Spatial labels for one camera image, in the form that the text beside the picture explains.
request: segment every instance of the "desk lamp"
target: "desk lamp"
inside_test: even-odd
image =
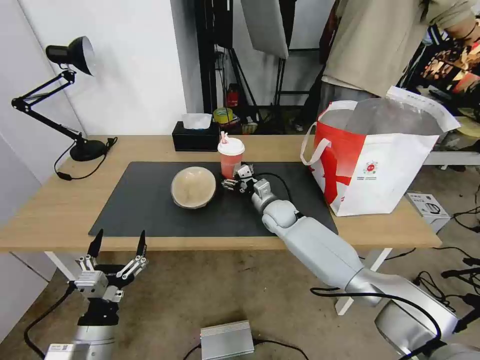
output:
[[[46,57],[52,63],[58,64],[60,69],[63,69],[63,72],[25,95],[14,98],[11,101],[11,105],[14,109],[30,115],[32,118],[73,139],[74,146],[70,149],[70,156],[73,160],[83,162],[106,155],[109,149],[108,145],[99,140],[87,140],[83,138],[81,132],[53,122],[32,109],[35,104],[75,82],[76,72],[70,68],[70,65],[73,65],[85,74],[94,75],[95,55],[90,40],[86,36],[77,37],[68,46],[49,45],[46,47],[45,52]],[[65,80],[66,83],[49,92],[38,93],[43,88],[61,79]]]

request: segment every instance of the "tissue box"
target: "tissue box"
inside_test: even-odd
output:
[[[408,199],[431,226],[434,232],[438,232],[450,220],[450,215],[444,210],[432,194],[407,192]]]
[[[171,137],[175,151],[216,152],[219,145],[220,128],[218,123],[212,122],[206,129],[186,129],[184,123],[179,121],[173,129]]]

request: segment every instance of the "concrete floor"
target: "concrete floor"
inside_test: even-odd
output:
[[[480,182],[475,169],[458,173],[425,166],[412,190],[432,193],[450,213],[474,207]],[[475,219],[468,215],[469,225]],[[463,248],[480,258],[480,235],[450,221],[439,233],[445,245]],[[132,253],[103,253],[100,262],[124,264]],[[199,342],[201,327],[248,319],[254,336],[301,347],[313,359],[398,359],[373,323],[378,309],[355,304],[338,317],[334,300],[313,296],[309,288],[322,284],[286,251],[151,252],[150,264],[126,288],[120,303],[116,360],[182,359]],[[443,280],[440,272],[463,269],[456,250],[419,249],[387,261],[380,270],[414,278],[429,271],[447,294],[465,294],[471,288],[459,280]],[[10,335],[0,344],[1,359],[37,359],[23,342],[23,330],[65,291],[59,272]],[[470,308],[459,299],[452,305],[459,315]],[[74,293],[51,316],[39,323],[31,338],[43,350],[50,343],[69,342],[86,303]],[[480,321],[454,340],[477,345]],[[196,351],[189,359],[200,359]],[[302,359],[293,350],[262,344],[242,359]]]

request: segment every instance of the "table leg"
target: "table leg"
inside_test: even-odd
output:
[[[68,280],[77,280],[82,268],[75,261],[72,254],[66,252],[45,251],[45,254],[56,265],[57,268],[67,277]]]
[[[371,250],[363,261],[363,265],[372,271],[377,271],[391,251],[391,247]],[[335,303],[336,313],[339,316],[344,315],[353,303],[354,300],[351,297],[339,298]]]

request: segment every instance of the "lamp base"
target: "lamp base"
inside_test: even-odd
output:
[[[73,160],[83,162],[97,159],[107,152],[106,145],[99,140],[83,140],[77,142],[70,150]]]

